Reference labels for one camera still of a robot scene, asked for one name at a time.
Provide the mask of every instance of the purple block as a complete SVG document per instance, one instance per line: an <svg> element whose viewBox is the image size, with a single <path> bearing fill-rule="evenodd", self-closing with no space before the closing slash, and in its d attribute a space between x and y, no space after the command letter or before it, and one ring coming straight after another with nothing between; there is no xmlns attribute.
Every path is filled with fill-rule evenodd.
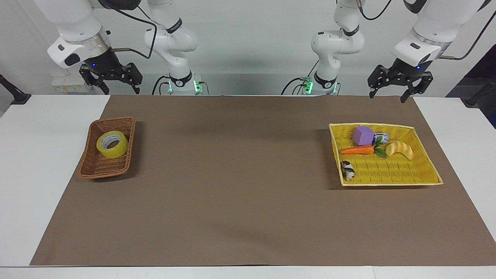
<svg viewBox="0 0 496 279"><path fill-rule="evenodd" d="M374 131L372 131L369 127L358 126L355 127L355 130L353 131L353 140L358 145L369 145L372 144L374 135Z"/></svg>

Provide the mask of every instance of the table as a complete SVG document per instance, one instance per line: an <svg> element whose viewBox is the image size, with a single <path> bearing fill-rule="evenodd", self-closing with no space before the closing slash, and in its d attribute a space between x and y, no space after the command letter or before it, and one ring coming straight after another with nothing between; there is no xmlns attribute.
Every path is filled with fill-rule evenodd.
<svg viewBox="0 0 496 279"><path fill-rule="evenodd" d="M0 266L3 267L0 277L493 278L496 275L496 267L28 268L80 159L88 126L99 119L108 98L35 95L26 105L12 106L0 119L3 174L0 176ZM465 108L459 99L415 98L415 101L494 238L496 147L491 143L496 130L479 110ZM66 155L52 156L56 150Z"/></svg>

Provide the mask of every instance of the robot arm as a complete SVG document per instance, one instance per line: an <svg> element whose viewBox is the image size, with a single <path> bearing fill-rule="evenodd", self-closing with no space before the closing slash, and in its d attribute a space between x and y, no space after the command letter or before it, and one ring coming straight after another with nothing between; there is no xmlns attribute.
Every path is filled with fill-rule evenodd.
<svg viewBox="0 0 496 279"><path fill-rule="evenodd" d="M368 78L371 98L377 90L392 84L408 87L401 96L403 103L410 95L424 93L433 80L426 71L429 65L449 47L460 28L487 4L484 0L404 2L411 12L418 13L418 20L406 38L394 47L392 53L396 60L391 68L378 65Z"/></svg>
<svg viewBox="0 0 496 279"><path fill-rule="evenodd" d="M52 60L62 68L68 68L80 61L79 69L88 85L100 87L109 93L104 80L120 80L132 86L136 94L143 79L133 63L121 65L112 51L107 33L93 14L88 0L35 0L45 17L55 24L60 37L48 48ZM118 5L119 9L136 8L140 0L126 0Z"/></svg>
<svg viewBox="0 0 496 279"><path fill-rule="evenodd" d="M198 92L199 76L194 74L182 52L196 49L198 39L196 34L183 26L173 0L148 0L151 18L159 26L153 51L167 63L170 90L174 93L195 95ZM153 31L145 33L145 43L151 48Z"/></svg>
<svg viewBox="0 0 496 279"><path fill-rule="evenodd" d="M333 91L341 67L335 55L357 53L364 46L360 18L356 0L339 0L334 21L341 29L318 32L313 36L311 47L319 58L317 71L311 77L314 94L331 94Z"/></svg>

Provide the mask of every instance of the yellow tape roll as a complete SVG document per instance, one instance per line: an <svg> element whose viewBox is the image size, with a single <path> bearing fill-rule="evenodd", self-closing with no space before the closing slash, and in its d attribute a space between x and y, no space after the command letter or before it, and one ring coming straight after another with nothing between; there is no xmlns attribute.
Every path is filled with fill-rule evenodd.
<svg viewBox="0 0 496 279"><path fill-rule="evenodd" d="M116 146L109 148L109 145L115 141L118 141L119 143L117 143ZM124 134L119 131L105 133L96 141L96 148L108 159L114 159L124 155L128 145L129 142L127 142Z"/></svg>

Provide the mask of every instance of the brown wicker basket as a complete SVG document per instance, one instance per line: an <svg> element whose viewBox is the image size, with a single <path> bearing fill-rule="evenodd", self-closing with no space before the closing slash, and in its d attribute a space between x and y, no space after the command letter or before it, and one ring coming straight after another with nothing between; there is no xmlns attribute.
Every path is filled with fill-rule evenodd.
<svg viewBox="0 0 496 279"><path fill-rule="evenodd" d="M101 119L91 123L86 147L77 168L78 176L85 179L95 179L126 173L131 163L135 127L136 120L134 117ZM126 154L115 159L105 158L96 148L98 138L110 131L122 132L129 141Z"/></svg>

